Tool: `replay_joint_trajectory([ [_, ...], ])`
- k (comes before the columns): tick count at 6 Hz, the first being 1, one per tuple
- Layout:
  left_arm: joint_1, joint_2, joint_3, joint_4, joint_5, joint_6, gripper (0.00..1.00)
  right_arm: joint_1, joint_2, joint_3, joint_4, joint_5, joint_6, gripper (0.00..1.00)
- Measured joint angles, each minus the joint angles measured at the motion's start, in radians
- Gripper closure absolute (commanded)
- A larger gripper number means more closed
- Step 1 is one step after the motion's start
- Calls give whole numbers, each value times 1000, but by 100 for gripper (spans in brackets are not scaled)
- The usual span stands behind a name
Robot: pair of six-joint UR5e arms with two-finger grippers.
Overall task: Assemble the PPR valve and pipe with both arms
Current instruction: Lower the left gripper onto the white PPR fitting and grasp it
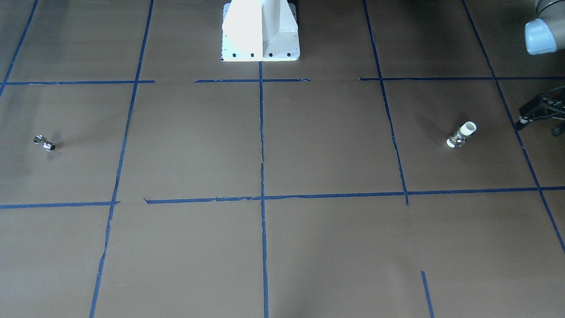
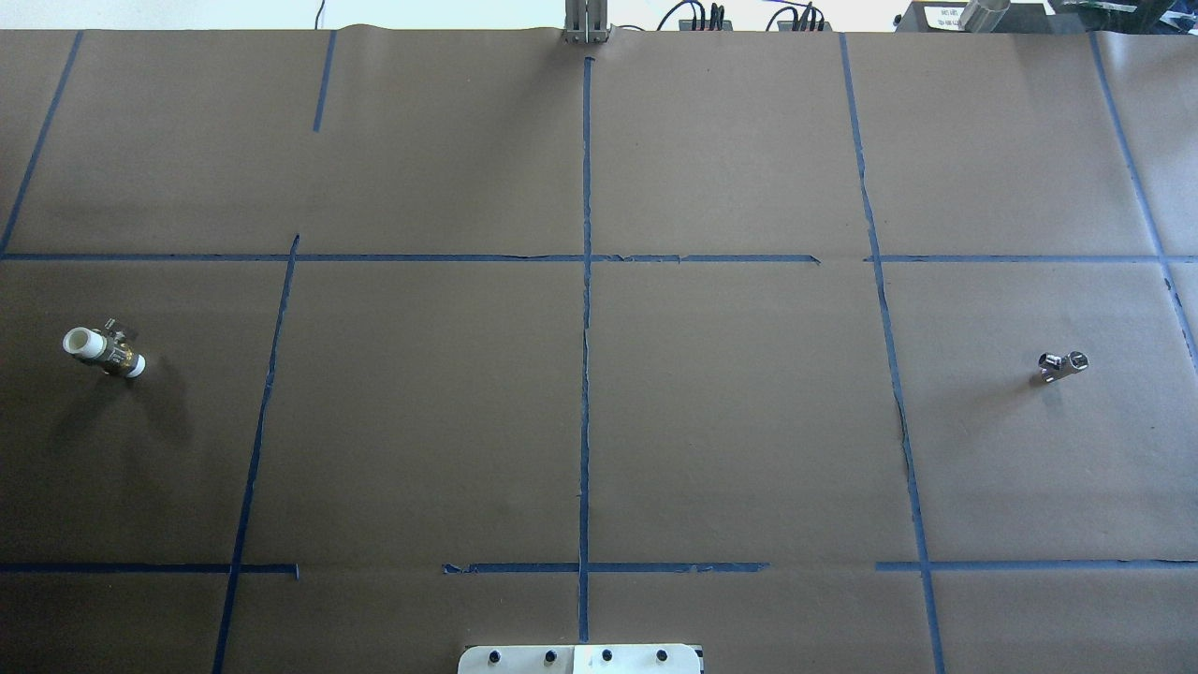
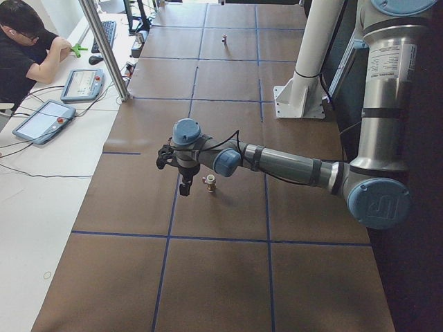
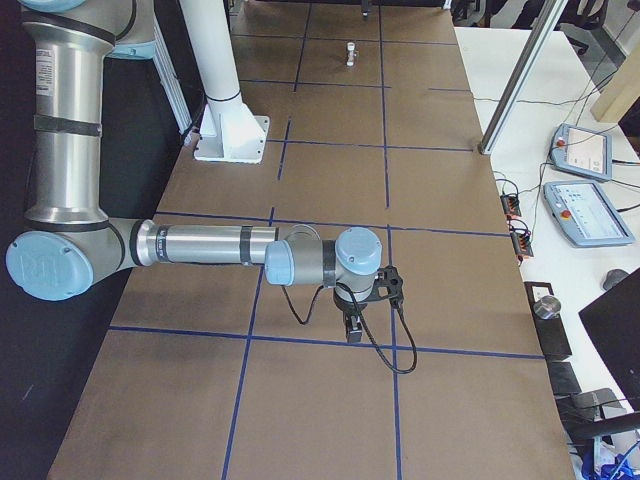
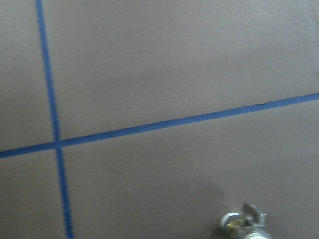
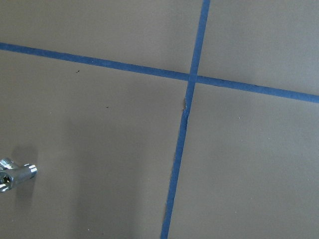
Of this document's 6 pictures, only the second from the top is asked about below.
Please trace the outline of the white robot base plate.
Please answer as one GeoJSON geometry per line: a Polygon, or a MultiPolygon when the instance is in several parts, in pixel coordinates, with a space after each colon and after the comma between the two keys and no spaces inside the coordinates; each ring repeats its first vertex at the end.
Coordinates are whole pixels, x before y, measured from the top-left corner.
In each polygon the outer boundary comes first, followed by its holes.
{"type": "Polygon", "coordinates": [[[684,643],[470,646],[458,673],[703,673],[700,646],[684,643]]]}

